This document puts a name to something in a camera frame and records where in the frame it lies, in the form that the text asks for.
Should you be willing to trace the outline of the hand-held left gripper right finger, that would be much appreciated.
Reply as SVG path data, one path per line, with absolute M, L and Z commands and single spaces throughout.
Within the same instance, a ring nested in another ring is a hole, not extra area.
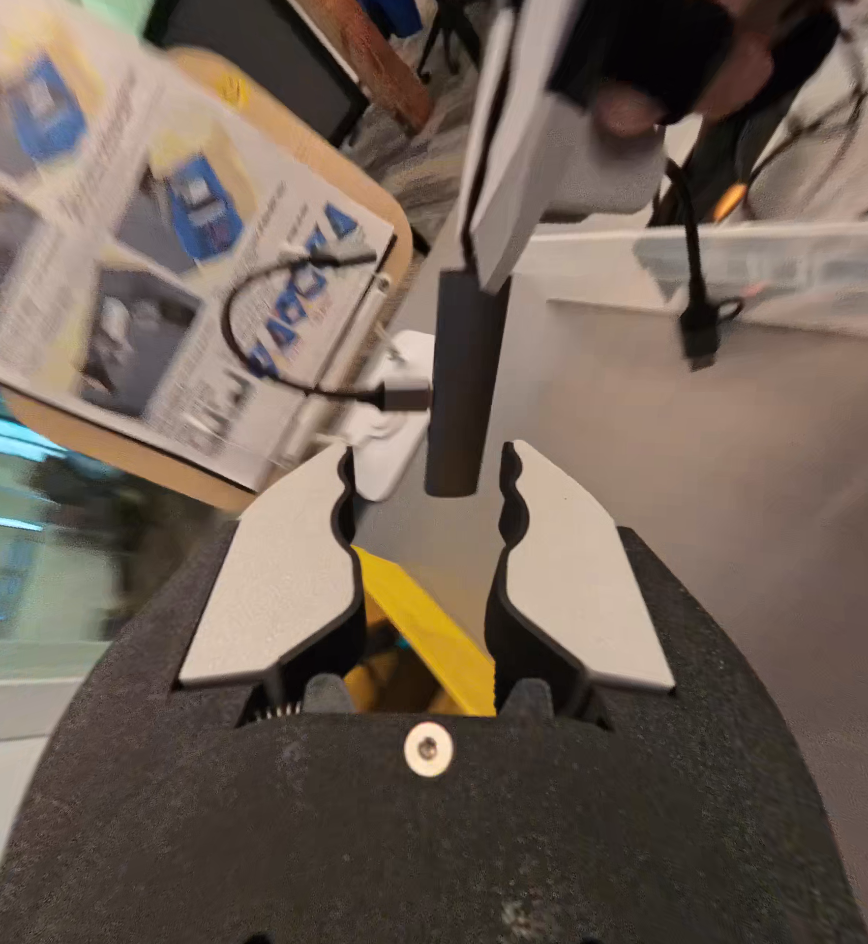
M 496 693 L 541 679 L 667 694 L 676 680 L 618 526 L 579 482 L 522 440 L 502 448 L 503 540 L 486 611 Z

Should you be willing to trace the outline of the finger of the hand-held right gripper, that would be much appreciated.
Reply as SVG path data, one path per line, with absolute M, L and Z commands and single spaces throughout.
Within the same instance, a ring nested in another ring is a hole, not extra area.
M 543 222 L 583 221 L 595 213 L 634 214 L 662 175 L 665 130 L 620 139 L 593 113 L 549 91 L 563 38 L 584 2 L 498 2 L 518 12 L 509 91 L 490 153 L 484 200 L 475 217 L 477 247 L 504 242 L 522 257 Z M 509 277 L 478 277 L 497 293 Z
M 475 217 L 484 210 L 487 170 L 494 138 L 509 91 L 512 50 L 520 13 L 498 12 L 492 22 L 479 68 L 472 122 L 467 138 L 458 199 L 458 242 L 464 268 L 476 277 L 510 277 L 514 267 L 505 258 L 508 245 L 478 248 Z

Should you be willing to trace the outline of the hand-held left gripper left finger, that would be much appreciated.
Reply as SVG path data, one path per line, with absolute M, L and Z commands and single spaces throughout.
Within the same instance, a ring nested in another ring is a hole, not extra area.
M 329 445 L 260 493 L 239 515 L 180 666 L 184 688 L 273 679 L 327 647 L 344 675 L 365 644 L 365 591 L 354 549 L 355 459 Z

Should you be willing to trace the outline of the yellow plastic bin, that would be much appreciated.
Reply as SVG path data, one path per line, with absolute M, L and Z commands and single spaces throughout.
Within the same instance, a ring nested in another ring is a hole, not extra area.
M 495 716 L 492 660 L 400 566 L 357 554 L 368 636 L 344 679 L 357 711 Z

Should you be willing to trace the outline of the slim grey usb hub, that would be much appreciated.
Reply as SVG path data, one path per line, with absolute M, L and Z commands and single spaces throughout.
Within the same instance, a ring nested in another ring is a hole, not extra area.
M 472 266 L 440 273 L 424 480 L 432 498 L 477 491 L 510 288 L 509 278 L 497 293 L 485 291 Z

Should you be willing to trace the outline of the clear plastic bin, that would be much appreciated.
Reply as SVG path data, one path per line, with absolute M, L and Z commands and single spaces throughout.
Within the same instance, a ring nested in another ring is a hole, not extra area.
M 711 299 L 758 325 L 868 337 L 868 5 L 754 156 L 736 146 L 738 187 L 699 230 Z M 672 315 L 688 298 L 680 227 L 547 228 L 516 275 L 549 302 Z

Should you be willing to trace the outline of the person's right hand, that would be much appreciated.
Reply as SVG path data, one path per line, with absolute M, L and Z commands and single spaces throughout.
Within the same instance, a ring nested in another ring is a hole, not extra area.
M 693 113 L 719 122 L 746 106 L 765 87 L 774 71 L 773 34 L 758 30 L 737 32 L 733 46 L 712 77 Z M 626 85 L 603 88 L 594 105 L 597 124 L 619 138 L 635 138 L 664 123 L 657 101 Z

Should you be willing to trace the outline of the white stand base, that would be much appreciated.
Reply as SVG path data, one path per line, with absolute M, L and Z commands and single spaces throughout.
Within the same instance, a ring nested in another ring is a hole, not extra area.
M 432 380 L 435 337 L 414 330 L 380 342 L 358 378 L 363 387 L 386 382 Z M 382 413 L 356 405 L 342 413 L 334 433 L 354 451 L 357 491 L 368 502 L 384 502 L 404 477 L 426 434 L 429 413 Z

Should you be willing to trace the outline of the black monitor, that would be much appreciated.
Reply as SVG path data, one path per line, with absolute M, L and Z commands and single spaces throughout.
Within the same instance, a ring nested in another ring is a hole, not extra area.
M 156 1 L 143 36 L 227 59 L 337 148 L 369 107 L 355 73 L 292 2 Z

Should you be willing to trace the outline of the large glass window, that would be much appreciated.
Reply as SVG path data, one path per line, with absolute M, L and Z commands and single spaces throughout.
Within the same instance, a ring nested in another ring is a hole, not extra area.
M 0 680 L 82 676 L 189 544 L 167 490 L 15 420 L 0 391 Z

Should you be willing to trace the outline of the instruction poster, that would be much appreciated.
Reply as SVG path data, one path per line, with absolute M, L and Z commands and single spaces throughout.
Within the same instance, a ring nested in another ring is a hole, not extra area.
M 0 384 L 241 492 L 304 444 L 304 396 L 385 289 L 391 219 L 262 134 L 164 51 L 69 2 L 0 2 Z

